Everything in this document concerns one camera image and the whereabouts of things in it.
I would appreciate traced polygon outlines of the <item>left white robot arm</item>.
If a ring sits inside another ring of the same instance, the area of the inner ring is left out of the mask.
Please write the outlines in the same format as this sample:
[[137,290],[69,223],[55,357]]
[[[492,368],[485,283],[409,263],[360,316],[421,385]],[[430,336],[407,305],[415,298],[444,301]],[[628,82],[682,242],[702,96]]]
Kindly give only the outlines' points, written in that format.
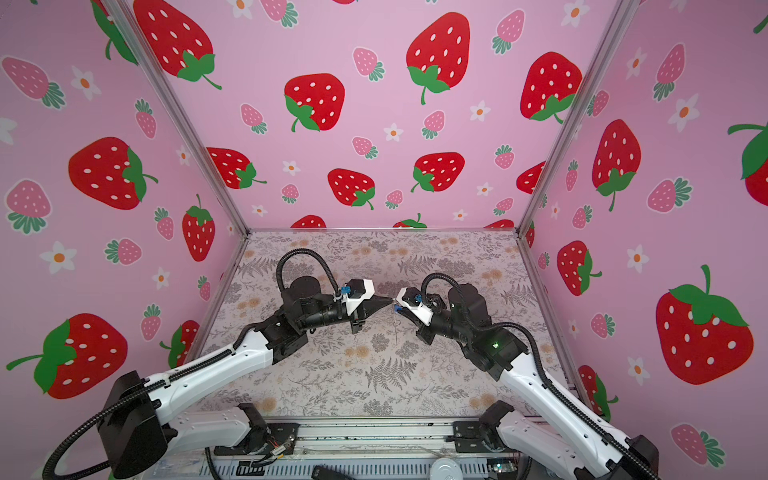
[[303,276],[281,293],[282,305],[267,319],[248,324],[237,339],[181,367],[141,378],[135,372],[114,384],[109,413],[97,426],[115,479],[129,479],[167,455],[213,448],[229,454],[271,456],[278,444],[269,425],[249,403],[197,415],[189,407],[240,377],[269,368],[297,352],[311,331],[347,323],[359,332],[389,306],[370,280],[353,279],[336,294]]

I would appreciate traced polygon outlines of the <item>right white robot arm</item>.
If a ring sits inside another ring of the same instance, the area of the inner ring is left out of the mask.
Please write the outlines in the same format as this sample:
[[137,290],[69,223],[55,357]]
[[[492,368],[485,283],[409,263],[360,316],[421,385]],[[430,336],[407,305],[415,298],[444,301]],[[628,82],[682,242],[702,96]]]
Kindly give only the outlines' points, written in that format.
[[474,286],[453,284],[446,299],[408,287],[398,294],[397,304],[424,343],[437,336],[455,341],[467,360],[522,398],[547,424],[533,424],[498,402],[481,418],[488,443],[517,450],[561,479],[657,478],[655,445],[612,426],[548,374],[531,332],[514,322],[493,322]]

